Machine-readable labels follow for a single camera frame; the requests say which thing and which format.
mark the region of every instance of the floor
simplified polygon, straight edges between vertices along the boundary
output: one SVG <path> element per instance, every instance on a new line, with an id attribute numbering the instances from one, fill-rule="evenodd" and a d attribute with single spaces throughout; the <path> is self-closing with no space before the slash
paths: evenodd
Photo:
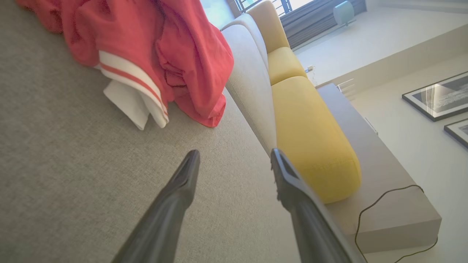
<path id="1" fill-rule="evenodd" d="M 200 0 L 208 21 L 221 29 L 234 20 L 233 13 L 225 0 Z"/>

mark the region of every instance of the red towel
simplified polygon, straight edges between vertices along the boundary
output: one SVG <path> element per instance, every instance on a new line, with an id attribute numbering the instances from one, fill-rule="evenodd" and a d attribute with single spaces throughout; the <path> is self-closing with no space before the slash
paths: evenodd
<path id="1" fill-rule="evenodd" d="M 63 32 L 85 66 L 148 95 L 167 117 L 175 101 L 191 118 L 218 125 L 234 60 L 199 0 L 17 0 L 50 31 Z"/>

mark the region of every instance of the yellow cushion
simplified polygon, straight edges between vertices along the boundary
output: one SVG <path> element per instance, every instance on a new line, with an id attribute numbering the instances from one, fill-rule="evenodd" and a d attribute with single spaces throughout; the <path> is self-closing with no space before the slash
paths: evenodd
<path id="1" fill-rule="evenodd" d="M 271 85 L 295 76 L 307 78 L 296 55 L 288 47 L 278 48 L 268 53 L 268 75 Z"/>
<path id="2" fill-rule="evenodd" d="M 247 14 L 252 16 L 260 33 L 262 33 L 267 53 L 280 47 L 290 47 L 285 30 L 272 2 L 262 2 L 250 9 Z"/>
<path id="3" fill-rule="evenodd" d="M 349 197 L 361 168 L 348 139 L 312 83 L 292 77 L 271 87 L 277 145 L 324 203 Z"/>

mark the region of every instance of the power outlet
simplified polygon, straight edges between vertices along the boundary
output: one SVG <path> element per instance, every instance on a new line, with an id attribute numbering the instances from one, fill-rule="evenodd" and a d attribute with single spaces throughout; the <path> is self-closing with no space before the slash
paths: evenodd
<path id="1" fill-rule="evenodd" d="M 306 69 L 306 73 L 307 73 L 307 72 L 310 72 L 310 71 L 312 71 L 312 70 L 314 70 L 314 69 L 315 69 L 315 67 L 314 67 L 313 65 L 310 65 L 310 66 Z"/>

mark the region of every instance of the sofa seat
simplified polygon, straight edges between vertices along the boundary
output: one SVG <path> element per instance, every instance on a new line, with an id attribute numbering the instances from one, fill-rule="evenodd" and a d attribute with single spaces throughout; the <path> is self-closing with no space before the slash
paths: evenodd
<path id="1" fill-rule="evenodd" d="M 324 203 L 361 185 L 358 158 L 312 83 L 304 77 L 271 86 L 277 145 Z"/>
<path id="2" fill-rule="evenodd" d="M 271 85 L 295 76 L 307 78 L 302 65 L 289 47 L 280 47 L 268 53 L 268 75 Z"/>

